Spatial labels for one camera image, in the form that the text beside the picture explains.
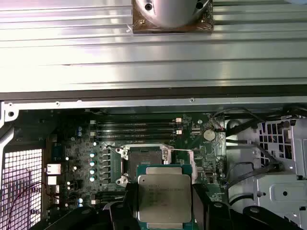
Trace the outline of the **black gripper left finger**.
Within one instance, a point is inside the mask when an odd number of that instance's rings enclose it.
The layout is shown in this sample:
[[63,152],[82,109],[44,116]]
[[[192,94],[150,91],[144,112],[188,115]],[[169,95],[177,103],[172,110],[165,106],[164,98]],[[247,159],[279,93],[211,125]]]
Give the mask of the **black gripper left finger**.
[[122,201],[107,203],[103,209],[78,207],[54,222],[40,221],[32,230],[138,230],[135,217],[137,184],[128,184]]

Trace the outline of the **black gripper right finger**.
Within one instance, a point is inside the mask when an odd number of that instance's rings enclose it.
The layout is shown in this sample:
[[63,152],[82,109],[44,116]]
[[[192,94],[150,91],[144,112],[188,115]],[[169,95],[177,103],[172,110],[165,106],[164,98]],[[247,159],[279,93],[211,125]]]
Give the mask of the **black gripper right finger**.
[[200,230],[299,230],[294,222],[259,206],[248,206],[242,213],[228,204],[213,202],[203,184],[192,185],[193,215]]

